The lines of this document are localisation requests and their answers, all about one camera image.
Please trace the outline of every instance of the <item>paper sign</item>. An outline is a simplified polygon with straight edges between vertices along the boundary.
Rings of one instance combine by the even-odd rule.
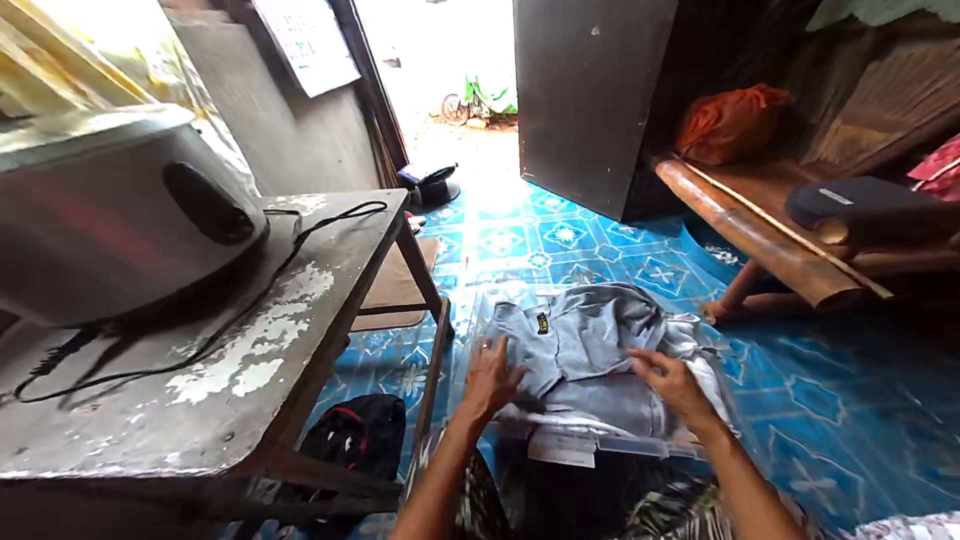
[[[253,6],[306,95],[360,78],[325,0],[253,0]]]
[[[537,461],[593,469],[596,467],[593,462],[596,449],[596,442],[592,438],[537,430],[530,437],[527,457]]]

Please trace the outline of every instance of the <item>orange bag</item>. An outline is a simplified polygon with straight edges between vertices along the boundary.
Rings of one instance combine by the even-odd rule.
[[[760,83],[690,105],[674,148],[684,157],[719,165],[763,148],[790,93]]]

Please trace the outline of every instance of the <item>wooden bench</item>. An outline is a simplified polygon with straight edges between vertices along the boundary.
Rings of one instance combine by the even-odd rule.
[[[960,254],[946,246],[855,251],[825,244],[814,233],[794,223],[783,209],[786,198],[795,189],[824,180],[796,162],[715,167],[697,164],[696,167],[865,276],[960,268]],[[701,306],[702,314],[711,323],[761,313],[810,311],[811,308],[826,311],[874,296],[870,288],[779,230],[682,160],[658,160],[654,168],[674,194],[750,258],[721,298]],[[756,282],[767,273],[794,292],[754,294]]]

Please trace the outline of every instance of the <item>black cable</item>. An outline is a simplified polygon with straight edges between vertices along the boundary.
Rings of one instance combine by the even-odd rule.
[[[362,209],[362,208],[364,208],[364,207],[368,207],[368,206],[371,206],[371,205],[376,205],[376,208],[366,209],[366,210],[363,210],[363,211],[358,211],[358,210],[360,210],[360,209]],[[40,397],[38,397],[38,398],[28,398],[28,399],[23,398],[23,397],[21,396],[21,394],[23,393],[23,390],[24,390],[27,386],[29,386],[32,382],[34,382],[34,380],[37,380],[37,379],[40,378],[40,377],[43,377],[43,376],[45,376],[45,375],[48,375],[48,374],[49,374],[50,372],[52,372],[58,365],[60,365],[60,363],[61,363],[67,356],[69,356],[69,355],[71,355],[71,354],[79,351],[80,348],[81,348],[83,345],[86,345],[87,343],[89,343],[89,342],[91,342],[91,341],[93,341],[94,339],[97,338],[97,336],[100,334],[101,328],[100,328],[99,326],[98,326],[98,327],[87,327],[87,328],[84,328],[84,329],[80,329],[72,338],[70,338],[70,339],[69,339],[66,343],[64,343],[63,345],[61,345],[61,346],[59,346],[59,347],[56,347],[56,348],[54,348],[54,349],[51,349],[50,352],[48,353],[47,357],[44,358],[44,359],[40,362],[40,364],[30,372],[30,376],[29,376],[26,380],[24,380],[23,382],[21,382],[21,383],[16,387],[15,390],[13,390],[13,396],[14,396],[14,397],[16,398],[16,400],[19,401],[20,403],[31,404],[31,403],[35,403],[35,402],[42,402],[42,401],[44,401],[44,400],[50,400],[50,399],[53,399],[53,398],[57,398],[57,397],[59,397],[59,396],[64,396],[64,395],[66,395],[66,394],[70,394],[70,393],[73,393],[73,392],[77,392],[77,391],[79,391],[79,390],[83,390],[83,389],[89,388],[89,387],[91,387],[91,386],[97,386],[97,385],[99,385],[99,384],[103,384],[103,383],[105,383],[105,382],[110,382],[110,381],[112,381],[112,380],[119,380],[119,379],[131,379],[131,380],[132,380],[132,379],[140,379],[140,378],[142,378],[142,377],[148,377],[148,376],[150,376],[150,375],[160,375],[160,374],[164,374],[164,373],[170,373],[170,372],[172,372],[172,371],[178,371],[178,370],[183,369],[183,368],[185,368],[185,367],[189,367],[189,366],[192,366],[192,365],[196,364],[197,362],[203,360],[203,359],[206,358],[207,356],[209,356],[209,355],[213,354],[214,352],[216,352],[217,349],[219,349],[219,346],[218,346],[218,347],[213,347],[213,345],[216,345],[216,344],[217,344],[217,342],[218,342],[218,341],[220,340],[220,338],[224,335],[224,333],[226,333],[233,325],[235,325],[236,323],[240,322],[240,321],[241,321],[242,319],[244,319],[247,315],[249,315],[250,312],[253,311],[253,309],[254,309],[255,307],[257,307],[257,305],[259,305],[260,302],[262,302],[263,299],[265,299],[268,294],[270,294],[270,291],[273,290],[274,285],[276,284],[276,281],[280,278],[280,276],[283,275],[283,273],[286,271],[287,267],[290,266],[290,263],[291,263],[291,262],[293,261],[293,259],[297,256],[297,254],[300,252],[300,248],[303,246],[303,243],[306,242],[306,239],[310,236],[310,234],[312,234],[312,233],[313,233],[314,231],[316,231],[317,229],[321,229],[321,228],[323,228],[323,227],[326,227],[327,225],[329,225],[329,224],[331,224],[331,223],[333,223],[333,222],[335,222],[335,221],[339,221],[339,220],[341,220],[341,219],[345,219],[345,218],[349,218],[349,217],[361,217],[361,216],[364,216],[364,215],[369,215],[369,214],[372,214],[372,213],[377,213],[377,212],[383,211],[383,210],[385,210],[385,209],[387,209],[387,203],[384,203],[383,201],[367,201],[366,203],[357,205],[357,206],[353,207],[352,209],[349,209],[349,210],[347,210],[347,211],[341,212],[341,213],[339,213],[339,214],[337,214],[337,215],[335,215],[335,216],[327,217],[327,218],[325,218],[325,219],[322,219],[322,220],[318,221],[313,227],[307,229],[306,231],[303,231],[302,233],[295,233],[295,237],[294,237],[294,247],[293,247],[293,249],[290,251],[290,255],[288,255],[287,258],[276,268],[276,270],[274,271],[274,274],[270,277],[270,280],[267,282],[267,286],[265,286],[259,293],[257,293],[257,295],[256,295],[255,297],[253,297],[253,300],[252,300],[249,304],[247,304],[246,307],[244,307],[243,309],[241,309],[237,314],[235,314],[235,315],[233,315],[232,317],[230,317],[230,318],[226,321],[226,323],[224,323],[223,325],[221,325],[220,328],[217,329],[217,331],[215,331],[213,334],[211,334],[211,335],[204,341],[203,345],[201,345],[200,348],[197,349],[197,351],[195,351],[192,355],[190,355],[190,357],[188,357],[188,358],[185,359],[184,361],[181,361],[181,362],[178,362],[178,363],[176,363],[176,364],[169,365],[169,366],[166,366],[166,367],[161,367],[161,368],[142,369],[142,370],[137,370],[137,371],[128,371],[128,372],[124,372],[124,373],[115,373],[115,374],[113,374],[113,375],[107,375],[107,376],[104,376],[104,377],[100,377],[99,379],[88,380],[87,382],[84,382],[84,383],[82,383],[82,384],[77,384],[77,385],[75,385],[75,386],[70,386],[69,388],[64,388],[64,389],[62,389],[62,390],[58,390],[57,392],[53,392],[53,393],[47,394],[47,395],[45,395],[45,396],[40,396]],[[265,213],[273,213],[273,214],[296,215],[298,218],[297,218],[297,224],[295,225],[295,231],[300,228],[300,223],[301,223],[301,221],[302,221],[302,214],[300,214],[300,212],[298,212],[298,211],[296,211],[296,210],[288,210],[288,209],[268,209],[268,210],[264,210],[264,212],[265,212]]]

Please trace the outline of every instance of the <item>doormat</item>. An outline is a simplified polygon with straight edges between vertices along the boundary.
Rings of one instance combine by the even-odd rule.
[[[427,270],[433,273],[433,265],[436,264],[437,254],[440,252],[440,239],[418,238],[417,243],[423,253],[423,260],[426,261]],[[367,292],[363,307],[403,306],[422,302],[423,296],[417,288],[417,283],[414,282],[414,277],[410,274],[403,255],[394,244],[387,252],[387,257],[383,259],[383,264],[380,265],[380,271],[377,272],[373,285]],[[412,327],[418,325],[424,316],[426,311],[362,315],[353,321],[350,331]]]

